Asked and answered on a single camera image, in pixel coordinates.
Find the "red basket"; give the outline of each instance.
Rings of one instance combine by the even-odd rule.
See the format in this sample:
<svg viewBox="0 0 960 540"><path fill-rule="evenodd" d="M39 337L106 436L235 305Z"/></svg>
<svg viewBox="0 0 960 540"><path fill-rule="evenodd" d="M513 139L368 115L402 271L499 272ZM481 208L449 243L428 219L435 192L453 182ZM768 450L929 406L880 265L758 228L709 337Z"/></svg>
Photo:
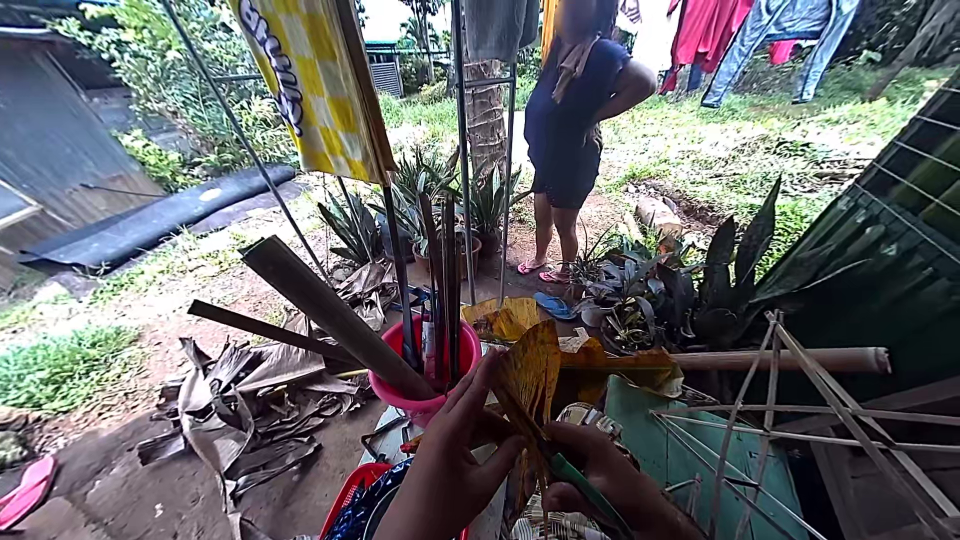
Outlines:
<svg viewBox="0 0 960 540"><path fill-rule="evenodd" d="M333 506L330 507L330 511L326 514L326 520L324 520L324 529L320 533L320 538L326 536L326 532L333 527L333 522L337 520L337 514L340 513L340 510L344 506L349 504L350 499L353 497L353 493L360 487L360 483L363 482L363 485L370 487L377 479L383 476L384 473L390 470L393 467L390 463L364 463L356 468L350 476L347 477L347 481L344 482L344 487L340 488L340 493L337 495L337 500L333 503ZM467 540L468 530L465 528L459 536L459 540Z"/></svg>

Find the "scissors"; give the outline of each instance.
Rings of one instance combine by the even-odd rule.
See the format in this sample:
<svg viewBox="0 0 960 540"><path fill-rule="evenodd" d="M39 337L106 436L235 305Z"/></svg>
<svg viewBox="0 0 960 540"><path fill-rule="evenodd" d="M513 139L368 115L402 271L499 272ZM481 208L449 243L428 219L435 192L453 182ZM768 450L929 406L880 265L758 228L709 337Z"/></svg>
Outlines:
<svg viewBox="0 0 960 540"><path fill-rule="evenodd" d="M575 487L587 501L600 510L600 513L616 527L623 538L633 538L634 534L630 526L627 525L627 522L620 513L616 511L616 508L610 504L610 501L607 501L607 498L600 493L600 490L594 487L582 472L571 465L563 454L554 450L553 446L546 440L543 430L541 430L540 426L527 414L526 409L520 405L519 400L514 395L512 386L509 383L498 384L493 388L493 394L501 406L503 406L504 412L507 413L507 418L517 426L520 433L524 435L524 438L528 441L532 439L533 442L536 443L537 450L540 451L546 460L550 474L554 478L565 481Z"/></svg>

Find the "green scissors handle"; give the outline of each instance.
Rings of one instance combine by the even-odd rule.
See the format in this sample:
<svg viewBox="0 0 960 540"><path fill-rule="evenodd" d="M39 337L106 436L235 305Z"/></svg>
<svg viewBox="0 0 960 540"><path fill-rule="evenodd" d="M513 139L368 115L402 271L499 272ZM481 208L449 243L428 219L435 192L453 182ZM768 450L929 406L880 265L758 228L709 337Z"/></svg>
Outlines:
<svg viewBox="0 0 960 540"><path fill-rule="evenodd" d="M634 537L630 526L623 520L623 517L616 511L616 508L610 504L610 501L607 501L607 498L600 493L600 490L593 487L593 484L587 481L583 473L578 471L573 465L570 465L570 462L566 460L563 454L557 452L550 456L550 471L557 479L573 484L573 486L577 488L577 491L582 493L591 504L596 506L604 516L613 522L624 538Z"/></svg>

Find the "hand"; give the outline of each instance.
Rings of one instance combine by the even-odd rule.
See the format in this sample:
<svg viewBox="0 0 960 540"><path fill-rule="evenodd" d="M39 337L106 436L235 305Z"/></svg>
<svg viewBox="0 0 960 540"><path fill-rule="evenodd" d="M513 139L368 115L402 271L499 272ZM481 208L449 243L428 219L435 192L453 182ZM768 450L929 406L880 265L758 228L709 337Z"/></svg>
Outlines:
<svg viewBox="0 0 960 540"><path fill-rule="evenodd" d="M648 475L638 471L601 430L551 422L544 431L571 464L616 508L630 528L644 538L701 539L692 520L668 501ZM553 482L543 493L546 511L580 512L600 523L603 515L573 485Z"/></svg>
<svg viewBox="0 0 960 540"><path fill-rule="evenodd" d="M448 540L490 503L524 444L519 435L508 436L483 465L470 453L480 431L511 432L505 420L484 409L500 354L487 353L433 417L374 540Z"/></svg>

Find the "navy blue dress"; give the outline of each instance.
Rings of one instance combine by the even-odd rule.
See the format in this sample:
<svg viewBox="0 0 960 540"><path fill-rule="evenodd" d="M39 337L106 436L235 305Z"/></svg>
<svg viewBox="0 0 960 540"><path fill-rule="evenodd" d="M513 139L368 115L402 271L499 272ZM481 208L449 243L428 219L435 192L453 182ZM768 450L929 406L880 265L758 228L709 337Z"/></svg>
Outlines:
<svg viewBox="0 0 960 540"><path fill-rule="evenodd" d="M600 168L600 148L585 140L593 118L613 93L613 83L630 54L615 41L597 39L580 77L570 82L564 99L553 101L560 78L559 46L530 94L524 112L523 136L534 164L534 193L546 193L550 206L578 209L593 189Z"/></svg>

